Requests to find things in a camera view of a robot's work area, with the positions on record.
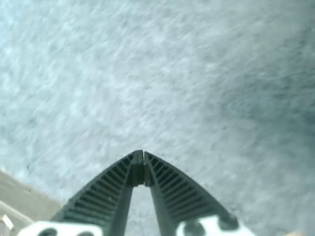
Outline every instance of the screw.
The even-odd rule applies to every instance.
[[[94,236],[94,234],[90,232],[83,232],[83,233],[80,233],[78,236]]]
[[[203,236],[205,235],[205,230],[200,222],[193,220],[186,223],[184,233],[185,236]]]
[[[45,229],[44,231],[40,232],[38,236],[56,236],[57,231],[53,228]]]
[[[236,230],[239,227],[239,223],[237,218],[229,213],[219,217],[219,227],[225,231]]]

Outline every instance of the gray carpet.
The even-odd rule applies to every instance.
[[[0,166],[64,203],[145,149],[257,235],[314,235],[314,26],[313,0],[0,0]],[[158,236],[134,194],[126,235]]]

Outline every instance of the gripper jaw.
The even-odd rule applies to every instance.
[[[150,154],[144,154],[150,189],[162,236],[175,235],[181,222],[229,213],[205,189],[183,172]]]
[[[98,225],[104,236],[123,236],[133,178],[139,174],[137,160],[142,155],[135,151],[112,164],[75,194],[52,221]]]
[[[84,186],[52,221],[100,226],[104,236],[123,236],[133,187],[151,190],[161,236],[181,222],[228,211],[205,189],[162,159],[142,150],[123,157]]]

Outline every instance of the white object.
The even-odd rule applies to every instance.
[[[236,230],[221,230],[219,227],[219,217],[217,215],[199,218],[198,222],[205,230],[204,236],[255,236],[242,222],[239,222],[239,228]],[[185,225],[185,222],[179,224],[176,230],[177,236],[185,236]]]
[[[0,236],[9,236],[13,229],[13,223],[7,215],[0,218]]]
[[[103,236],[102,229],[96,225],[60,223],[53,221],[38,221],[22,229],[18,236],[38,236],[48,229],[57,231],[58,236],[77,236],[81,233],[91,233],[93,236]]]

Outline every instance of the baseboard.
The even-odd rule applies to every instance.
[[[11,236],[34,221],[49,220],[60,208],[61,204],[45,194],[0,172],[0,217],[6,214],[12,221]]]

